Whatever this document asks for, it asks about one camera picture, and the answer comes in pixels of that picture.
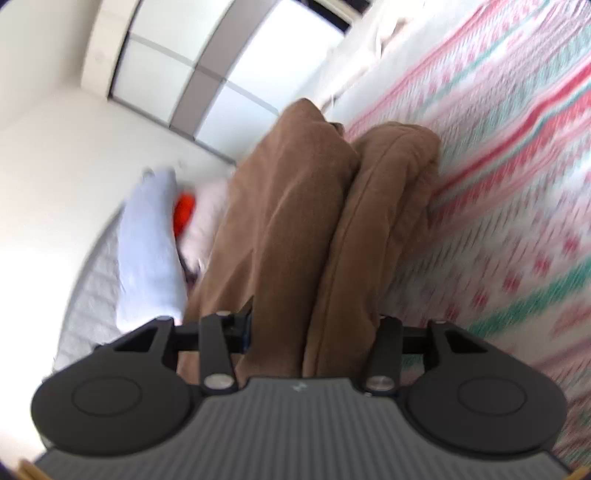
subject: black bar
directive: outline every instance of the black bar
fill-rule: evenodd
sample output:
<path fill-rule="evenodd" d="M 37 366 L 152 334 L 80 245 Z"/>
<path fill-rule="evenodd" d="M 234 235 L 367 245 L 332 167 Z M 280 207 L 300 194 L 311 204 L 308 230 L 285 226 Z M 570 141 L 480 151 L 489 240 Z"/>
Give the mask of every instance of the black bar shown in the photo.
<path fill-rule="evenodd" d="M 402 322 L 385 317 L 376 333 L 361 386 L 373 395 L 392 395 L 400 386 Z"/>
<path fill-rule="evenodd" d="M 199 322 L 199 356 L 201 388 L 206 394 L 222 395 L 238 390 L 232 360 L 224 338 L 222 320 L 218 315 L 207 315 Z M 210 388 L 208 386 L 208 378 L 220 378 L 223 375 L 232 379 L 227 387 Z"/>
<path fill-rule="evenodd" d="M 150 346 L 150 354 L 154 355 L 165 367 L 176 371 L 178 350 L 174 347 L 172 341 L 174 319 L 171 317 L 158 317 L 152 322 L 157 325 L 157 330 Z"/>
<path fill-rule="evenodd" d="M 427 351 L 429 340 L 427 330 L 419 327 L 404 327 L 402 352 L 406 355 L 422 355 Z"/>
<path fill-rule="evenodd" d="M 183 323 L 175 327 L 174 344 L 179 352 L 199 350 L 199 322 Z"/>

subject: black device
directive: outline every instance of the black device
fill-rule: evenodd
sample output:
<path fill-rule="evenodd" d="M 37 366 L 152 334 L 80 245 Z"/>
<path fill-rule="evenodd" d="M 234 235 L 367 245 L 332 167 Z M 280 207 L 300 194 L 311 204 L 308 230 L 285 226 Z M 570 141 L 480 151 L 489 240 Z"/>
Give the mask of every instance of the black device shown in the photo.
<path fill-rule="evenodd" d="M 566 419 L 549 378 L 465 330 L 382 319 L 360 378 L 253 378 L 230 353 L 250 306 L 175 327 L 155 319 L 50 377 L 31 414 L 53 480 L 563 479 Z M 176 374 L 200 352 L 201 385 Z M 400 386 L 403 354 L 425 373 Z"/>

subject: bed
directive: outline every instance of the bed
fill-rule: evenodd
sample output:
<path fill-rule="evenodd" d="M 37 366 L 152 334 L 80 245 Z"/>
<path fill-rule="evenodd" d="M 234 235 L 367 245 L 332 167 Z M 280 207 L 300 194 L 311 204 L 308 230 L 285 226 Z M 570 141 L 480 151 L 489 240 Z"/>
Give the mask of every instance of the bed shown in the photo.
<path fill-rule="evenodd" d="M 552 377 L 569 401 L 555 452 L 589 463 L 591 2 L 427 1 L 415 14 L 387 42 L 368 14 L 348 35 L 363 41 L 346 38 L 300 92 L 348 139 L 389 120 L 442 138 L 431 239 L 397 272 L 383 313 L 455 322 Z M 80 277 L 57 369 L 116 335 L 115 225 Z M 419 373 L 409 359 L 407 380 Z"/>

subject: bedspread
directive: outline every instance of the bedspread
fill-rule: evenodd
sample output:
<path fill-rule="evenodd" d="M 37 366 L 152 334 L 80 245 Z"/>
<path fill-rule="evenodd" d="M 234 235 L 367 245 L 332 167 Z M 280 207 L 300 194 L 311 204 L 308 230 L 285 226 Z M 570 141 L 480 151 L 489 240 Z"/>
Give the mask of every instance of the bedspread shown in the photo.
<path fill-rule="evenodd" d="M 442 146 L 433 235 L 384 313 L 443 317 L 544 371 L 569 401 L 556 454 L 591 462 L 591 2 L 483 3 L 348 139 L 387 120 Z"/>

